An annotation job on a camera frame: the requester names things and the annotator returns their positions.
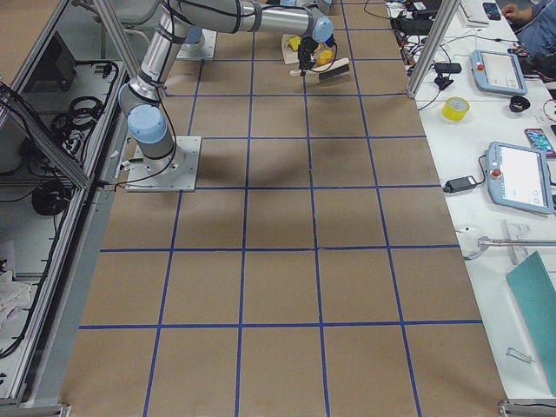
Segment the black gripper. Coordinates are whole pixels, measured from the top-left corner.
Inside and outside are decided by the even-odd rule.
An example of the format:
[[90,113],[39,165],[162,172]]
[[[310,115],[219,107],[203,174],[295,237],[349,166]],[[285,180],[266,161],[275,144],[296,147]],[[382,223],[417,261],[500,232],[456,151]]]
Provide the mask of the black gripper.
[[301,38],[301,43],[297,50],[297,56],[299,61],[299,70],[301,72],[310,71],[315,63],[314,53],[317,49],[317,42],[310,36],[305,36]]

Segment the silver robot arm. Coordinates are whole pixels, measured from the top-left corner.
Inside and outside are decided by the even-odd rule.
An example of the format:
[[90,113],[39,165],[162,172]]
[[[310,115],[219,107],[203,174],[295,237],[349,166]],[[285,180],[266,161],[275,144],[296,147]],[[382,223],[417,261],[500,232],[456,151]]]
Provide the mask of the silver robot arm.
[[329,8],[329,1],[163,1],[142,63],[119,93],[129,131],[143,156],[159,161],[176,152],[160,110],[162,87],[175,60],[213,57],[218,33],[265,31],[300,36],[310,51],[302,51],[299,64],[308,70],[313,51],[332,38]]

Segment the person hand at desk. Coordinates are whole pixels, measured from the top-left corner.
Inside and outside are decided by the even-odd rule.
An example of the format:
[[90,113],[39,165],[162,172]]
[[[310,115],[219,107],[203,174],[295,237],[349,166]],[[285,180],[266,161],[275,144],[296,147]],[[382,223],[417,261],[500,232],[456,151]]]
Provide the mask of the person hand at desk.
[[516,3],[509,3],[502,8],[502,15],[514,24],[526,24],[533,19],[533,9],[520,9]]

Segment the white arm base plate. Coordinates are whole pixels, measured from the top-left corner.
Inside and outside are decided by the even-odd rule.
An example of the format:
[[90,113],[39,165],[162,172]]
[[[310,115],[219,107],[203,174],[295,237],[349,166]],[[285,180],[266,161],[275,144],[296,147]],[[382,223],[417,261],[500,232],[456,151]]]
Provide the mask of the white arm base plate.
[[200,61],[214,58],[217,33],[201,27],[191,27],[182,44],[177,60]]
[[202,139],[177,136],[177,150],[160,160],[146,158],[136,145],[125,188],[131,192],[194,192],[199,168]]

